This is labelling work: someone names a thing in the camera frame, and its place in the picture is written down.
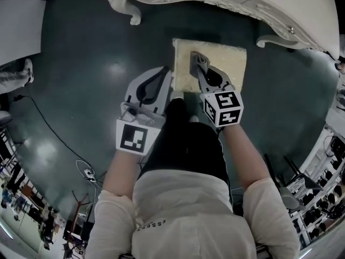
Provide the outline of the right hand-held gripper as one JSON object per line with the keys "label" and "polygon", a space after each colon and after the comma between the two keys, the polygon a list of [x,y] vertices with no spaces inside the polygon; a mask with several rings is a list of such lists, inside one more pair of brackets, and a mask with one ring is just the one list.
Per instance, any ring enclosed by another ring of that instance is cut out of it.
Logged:
{"label": "right hand-held gripper", "polygon": [[239,124],[244,104],[227,74],[214,66],[206,70],[196,66],[194,72],[201,91],[206,91],[200,94],[203,112],[215,128]]}

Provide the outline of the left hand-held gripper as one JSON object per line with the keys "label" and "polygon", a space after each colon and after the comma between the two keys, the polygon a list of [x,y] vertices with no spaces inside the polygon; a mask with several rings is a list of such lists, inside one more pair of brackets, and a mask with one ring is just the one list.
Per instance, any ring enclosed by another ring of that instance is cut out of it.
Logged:
{"label": "left hand-held gripper", "polygon": [[172,72],[163,66],[145,71],[132,80],[116,121],[116,149],[147,155],[165,123],[164,109]]}

